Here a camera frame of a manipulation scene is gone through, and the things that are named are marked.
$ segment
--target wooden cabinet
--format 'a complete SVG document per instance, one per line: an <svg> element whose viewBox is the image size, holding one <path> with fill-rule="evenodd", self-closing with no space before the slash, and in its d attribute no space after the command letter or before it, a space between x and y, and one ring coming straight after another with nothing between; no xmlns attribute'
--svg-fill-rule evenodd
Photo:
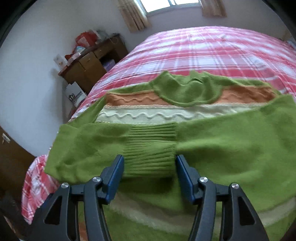
<svg viewBox="0 0 296 241"><path fill-rule="evenodd" d="M114 59L115 63L118 63L127 54L128 51L120 35L115 34L99 45L84 50L81 56L63 69L59 75L69 84L76 82L88 94L99 79L106 74L102 62Z"/></svg>
<svg viewBox="0 0 296 241"><path fill-rule="evenodd" d="M0 127L0 192L8 191L20 203L26 172L35 157Z"/></svg>

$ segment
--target ribbed cuff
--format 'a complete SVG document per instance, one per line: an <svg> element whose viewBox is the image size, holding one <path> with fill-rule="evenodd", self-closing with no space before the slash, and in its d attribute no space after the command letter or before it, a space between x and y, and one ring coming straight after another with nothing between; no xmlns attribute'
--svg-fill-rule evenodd
<svg viewBox="0 0 296 241"><path fill-rule="evenodd" d="M124 177L169 177L175 174L177 123L133 126L123 151Z"/></svg>

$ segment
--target wooden dresser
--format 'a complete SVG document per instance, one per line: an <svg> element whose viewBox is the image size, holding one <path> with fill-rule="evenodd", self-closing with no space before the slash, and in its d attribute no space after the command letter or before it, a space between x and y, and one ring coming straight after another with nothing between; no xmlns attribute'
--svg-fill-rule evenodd
<svg viewBox="0 0 296 241"><path fill-rule="evenodd" d="M128 54L119 34L114 34L96 46L85 49L81 56L60 71L69 84L76 82L88 94L100 78L106 74L102 63L114 59L118 63Z"/></svg>

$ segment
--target beige curtain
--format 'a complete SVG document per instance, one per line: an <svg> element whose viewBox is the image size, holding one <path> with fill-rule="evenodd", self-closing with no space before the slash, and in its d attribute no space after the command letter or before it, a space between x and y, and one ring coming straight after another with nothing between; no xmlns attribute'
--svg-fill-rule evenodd
<svg viewBox="0 0 296 241"><path fill-rule="evenodd" d="M227 17L222 0L200 0L204 17Z"/></svg>
<svg viewBox="0 0 296 241"><path fill-rule="evenodd" d="M137 32L150 26L146 13L137 0L116 0L117 6L131 32Z"/></svg>

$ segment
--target door hinge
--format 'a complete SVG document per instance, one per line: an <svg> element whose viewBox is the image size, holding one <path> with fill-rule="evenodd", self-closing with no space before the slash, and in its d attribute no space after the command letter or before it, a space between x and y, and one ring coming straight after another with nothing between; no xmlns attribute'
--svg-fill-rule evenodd
<svg viewBox="0 0 296 241"><path fill-rule="evenodd" d="M8 136L2 133L2 144L4 143L4 141L6 141L7 143L10 143L10 139L8 138Z"/></svg>

